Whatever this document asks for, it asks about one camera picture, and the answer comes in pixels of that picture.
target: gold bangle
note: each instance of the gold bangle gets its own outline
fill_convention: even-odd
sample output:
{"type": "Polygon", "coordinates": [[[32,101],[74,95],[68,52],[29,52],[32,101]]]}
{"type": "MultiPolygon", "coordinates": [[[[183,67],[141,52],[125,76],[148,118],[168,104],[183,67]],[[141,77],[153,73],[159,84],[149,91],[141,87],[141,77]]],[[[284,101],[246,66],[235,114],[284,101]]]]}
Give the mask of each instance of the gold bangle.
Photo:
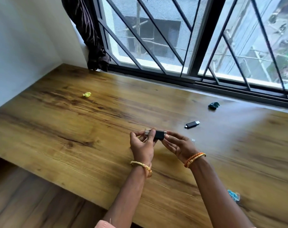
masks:
{"type": "Polygon", "coordinates": [[[133,165],[134,163],[144,167],[145,169],[147,169],[148,170],[148,176],[147,177],[151,177],[153,172],[152,172],[152,170],[151,170],[151,168],[149,166],[147,166],[147,165],[145,165],[145,164],[143,164],[141,162],[136,162],[136,161],[131,161],[130,162],[131,165],[133,165]]]}
{"type": "Polygon", "coordinates": [[[189,166],[190,166],[197,158],[199,158],[199,157],[201,157],[201,156],[205,156],[205,157],[206,157],[206,154],[205,154],[205,153],[201,153],[201,154],[197,155],[196,157],[194,157],[192,160],[190,160],[190,161],[187,163],[186,168],[189,168],[189,166]]]}

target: left hand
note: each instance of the left hand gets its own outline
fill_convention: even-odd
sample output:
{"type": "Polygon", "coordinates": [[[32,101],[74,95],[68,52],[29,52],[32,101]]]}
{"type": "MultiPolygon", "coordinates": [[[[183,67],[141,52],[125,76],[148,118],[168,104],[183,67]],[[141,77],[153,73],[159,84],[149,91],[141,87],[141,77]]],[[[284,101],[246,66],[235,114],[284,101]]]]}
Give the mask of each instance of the left hand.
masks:
{"type": "Polygon", "coordinates": [[[144,136],[144,130],[130,133],[130,148],[135,161],[151,167],[153,147],[157,142],[157,140],[154,141],[155,134],[154,128],[150,131],[147,139],[144,136]]]}

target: crumpled plastic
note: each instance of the crumpled plastic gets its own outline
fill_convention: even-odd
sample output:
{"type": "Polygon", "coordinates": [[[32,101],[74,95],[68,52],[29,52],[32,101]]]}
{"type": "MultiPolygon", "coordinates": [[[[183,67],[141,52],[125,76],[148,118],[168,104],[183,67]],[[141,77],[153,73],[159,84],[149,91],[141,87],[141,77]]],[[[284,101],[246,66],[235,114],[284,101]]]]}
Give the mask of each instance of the crumpled plastic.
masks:
{"type": "Polygon", "coordinates": [[[212,102],[208,105],[208,108],[210,109],[217,109],[220,106],[218,102],[212,102]]]}
{"type": "Polygon", "coordinates": [[[83,94],[84,97],[89,97],[91,95],[90,92],[86,92],[85,94],[83,94]]]}

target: right hand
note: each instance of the right hand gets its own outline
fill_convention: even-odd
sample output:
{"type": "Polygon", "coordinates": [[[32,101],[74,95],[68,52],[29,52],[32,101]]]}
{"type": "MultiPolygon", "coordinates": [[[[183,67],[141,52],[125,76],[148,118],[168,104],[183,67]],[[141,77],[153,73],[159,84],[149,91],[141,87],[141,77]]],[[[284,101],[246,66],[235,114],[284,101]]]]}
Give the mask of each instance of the right hand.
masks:
{"type": "Polygon", "coordinates": [[[194,143],[188,137],[169,130],[166,132],[167,134],[161,142],[167,149],[173,152],[181,162],[185,163],[191,156],[199,153],[199,150],[197,150],[194,143]]]}

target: orange beaded bracelet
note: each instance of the orange beaded bracelet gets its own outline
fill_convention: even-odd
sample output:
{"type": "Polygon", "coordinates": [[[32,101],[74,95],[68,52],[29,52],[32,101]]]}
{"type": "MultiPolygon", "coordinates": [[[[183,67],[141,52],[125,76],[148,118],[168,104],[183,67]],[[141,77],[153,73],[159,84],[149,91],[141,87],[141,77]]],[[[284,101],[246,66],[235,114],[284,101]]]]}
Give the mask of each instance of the orange beaded bracelet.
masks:
{"type": "Polygon", "coordinates": [[[190,164],[192,164],[197,158],[201,157],[201,156],[206,156],[205,153],[197,153],[193,156],[191,156],[184,164],[185,168],[189,168],[190,164]]]}

